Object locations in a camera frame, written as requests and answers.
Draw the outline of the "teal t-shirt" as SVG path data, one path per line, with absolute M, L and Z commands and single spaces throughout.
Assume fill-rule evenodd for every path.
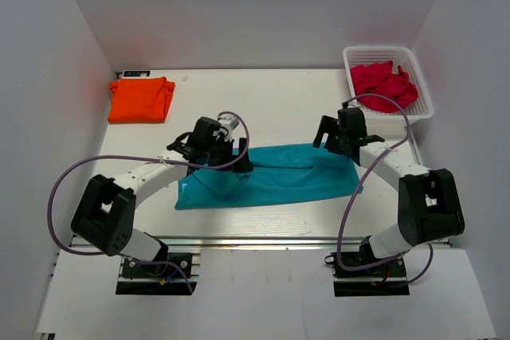
M 177 210 L 296 204 L 352 195 L 359 183 L 349 158 L 310 143 L 255 147 L 253 170 L 196 170 L 178 183 Z

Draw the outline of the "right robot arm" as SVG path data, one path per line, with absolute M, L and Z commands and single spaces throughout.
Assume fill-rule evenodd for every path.
M 465 220 L 453 174 L 447 169 L 431 170 L 404 162 L 378 135 L 367 133 L 363 111 L 345 106 L 336 117 L 323 116 L 312 145 L 350 159 L 364 168 L 366 179 L 376 174 L 398 195 L 397 221 L 367 236 L 355 260 L 343 261 L 338 251 L 336 263 L 348 272 L 364 270 L 376 276 L 419 244 L 458 236 L 465 231 Z

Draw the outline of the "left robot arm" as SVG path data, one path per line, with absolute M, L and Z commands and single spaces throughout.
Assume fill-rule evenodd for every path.
M 179 182 L 194 170 L 248 173 L 249 136 L 233 136 L 244 127 L 242 118 L 223 111 L 214 119 L 201 117 L 192 131 L 170 143 L 156 158 L 140 158 L 141 166 L 107 178 L 94 176 L 71 222 L 71 230 L 106 256 L 126 256 L 150 275 L 167 270 L 168 247 L 135 228 L 135 211 L 161 189 Z

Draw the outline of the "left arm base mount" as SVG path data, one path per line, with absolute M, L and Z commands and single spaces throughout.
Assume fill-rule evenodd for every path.
M 189 296 L 198 284 L 200 255 L 169 252 L 165 264 L 141 264 L 124 257 L 116 282 L 117 295 Z

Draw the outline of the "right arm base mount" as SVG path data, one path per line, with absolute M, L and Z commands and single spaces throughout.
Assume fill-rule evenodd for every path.
M 346 240 L 341 246 L 341 259 L 346 266 L 358 267 L 376 261 L 368 249 L 368 239 Z M 339 266 L 337 252 L 324 257 L 332 269 L 335 297 L 379 297 L 409 295 L 406 266 L 403 258 L 358 271 L 346 271 Z

